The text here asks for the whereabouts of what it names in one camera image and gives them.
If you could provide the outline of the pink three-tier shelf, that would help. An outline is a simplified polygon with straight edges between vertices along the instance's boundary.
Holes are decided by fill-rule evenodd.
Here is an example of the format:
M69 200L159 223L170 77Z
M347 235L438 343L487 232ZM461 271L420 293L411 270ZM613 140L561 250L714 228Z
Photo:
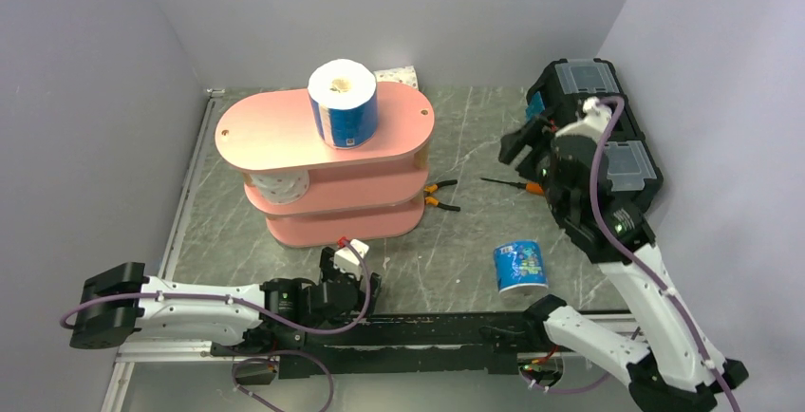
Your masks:
M249 202L278 242L302 248L394 237L419 224L434 110L406 84L380 82L377 95L377 131L353 149L322 141L306 89L259 93L221 116L218 154L243 174ZM294 202L271 203L257 189L263 175L298 171L308 173L309 187Z

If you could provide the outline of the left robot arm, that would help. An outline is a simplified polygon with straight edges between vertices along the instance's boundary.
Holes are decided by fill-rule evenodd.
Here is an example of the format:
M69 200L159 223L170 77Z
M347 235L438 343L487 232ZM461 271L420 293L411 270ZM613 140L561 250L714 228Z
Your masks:
M299 348L309 335L355 328L373 312L382 278L357 239L325 247L319 278L275 278L222 287L179 283L127 262L84 281L80 305L60 319L79 349L117 347L139 339L203 340L258 355Z

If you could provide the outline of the blue roll front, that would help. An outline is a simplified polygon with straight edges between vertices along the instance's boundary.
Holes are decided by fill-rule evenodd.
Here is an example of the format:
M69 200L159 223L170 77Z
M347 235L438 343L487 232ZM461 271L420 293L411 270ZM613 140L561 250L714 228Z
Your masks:
M549 287L541 248L533 240L517 240L493 250L496 285L501 297L535 296Z

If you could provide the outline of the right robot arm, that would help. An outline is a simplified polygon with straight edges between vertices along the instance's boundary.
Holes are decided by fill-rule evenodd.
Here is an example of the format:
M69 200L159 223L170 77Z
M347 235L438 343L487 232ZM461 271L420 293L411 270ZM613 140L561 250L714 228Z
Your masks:
M557 225L620 293L644 337L634 341L549 294L522 314L528 346L570 349L600 366L644 411L710 411L748 379L719 352L676 292L647 220L662 184L640 137L533 119L501 138L498 158L537 184Z

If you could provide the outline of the blue roll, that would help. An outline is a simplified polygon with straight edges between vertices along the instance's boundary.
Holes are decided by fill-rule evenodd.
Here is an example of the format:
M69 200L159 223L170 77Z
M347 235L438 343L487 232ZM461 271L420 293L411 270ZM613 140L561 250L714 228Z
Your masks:
M493 250L496 285L501 297L535 296L549 287L541 248L533 240L517 240Z
M322 141L350 149L370 140L379 119L377 89L376 76L358 62L336 59L316 68L307 92Z

